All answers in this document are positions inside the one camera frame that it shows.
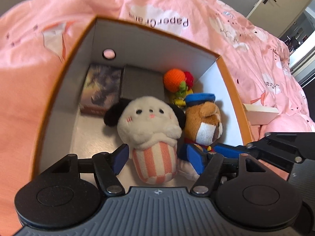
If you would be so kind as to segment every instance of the door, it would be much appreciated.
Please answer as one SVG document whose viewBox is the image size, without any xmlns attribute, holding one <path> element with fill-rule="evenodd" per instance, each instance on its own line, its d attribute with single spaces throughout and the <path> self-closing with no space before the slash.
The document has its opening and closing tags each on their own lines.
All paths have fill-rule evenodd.
<svg viewBox="0 0 315 236">
<path fill-rule="evenodd" d="M 255 26 L 281 37 L 311 0 L 259 0 L 247 16 Z"/>
</svg>

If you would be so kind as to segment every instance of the pink and white stripes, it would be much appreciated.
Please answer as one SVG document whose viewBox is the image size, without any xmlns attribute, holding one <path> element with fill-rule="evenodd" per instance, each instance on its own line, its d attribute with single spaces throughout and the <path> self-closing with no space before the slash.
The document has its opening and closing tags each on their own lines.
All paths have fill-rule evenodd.
<svg viewBox="0 0 315 236">
<path fill-rule="evenodd" d="M 145 150 L 133 149 L 132 159 L 140 179 L 148 184 L 161 184 L 177 173 L 177 146 L 158 142 Z"/>
</svg>

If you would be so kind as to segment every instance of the book cover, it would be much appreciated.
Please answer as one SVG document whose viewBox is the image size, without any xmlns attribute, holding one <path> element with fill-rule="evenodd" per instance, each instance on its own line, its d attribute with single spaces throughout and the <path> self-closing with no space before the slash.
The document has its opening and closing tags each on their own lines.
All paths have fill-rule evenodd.
<svg viewBox="0 0 315 236">
<path fill-rule="evenodd" d="M 119 99 L 122 70 L 115 67 L 92 64 L 82 90 L 81 113 L 103 116 Z"/>
</svg>

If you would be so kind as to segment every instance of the popcorn plush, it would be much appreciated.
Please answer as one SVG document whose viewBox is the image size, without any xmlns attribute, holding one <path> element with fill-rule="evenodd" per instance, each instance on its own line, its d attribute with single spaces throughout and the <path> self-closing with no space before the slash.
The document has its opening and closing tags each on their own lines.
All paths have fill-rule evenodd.
<svg viewBox="0 0 315 236">
<path fill-rule="evenodd" d="M 168 182 L 177 173 L 177 139 L 185 126 L 185 114 L 175 105 L 154 97 L 120 101 L 104 116 L 107 126 L 116 126 L 130 148 L 140 179 L 148 184 Z"/>
</svg>

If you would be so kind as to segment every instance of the dark gray box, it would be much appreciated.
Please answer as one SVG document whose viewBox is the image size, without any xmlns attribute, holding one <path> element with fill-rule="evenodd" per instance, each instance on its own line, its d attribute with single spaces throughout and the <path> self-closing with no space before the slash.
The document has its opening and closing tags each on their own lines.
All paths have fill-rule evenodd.
<svg viewBox="0 0 315 236">
<path fill-rule="evenodd" d="M 153 96 L 164 101 L 163 75 L 126 65 L 122 72 L 120 98 L 134 100 L 143 96 Z"/>
</svg>

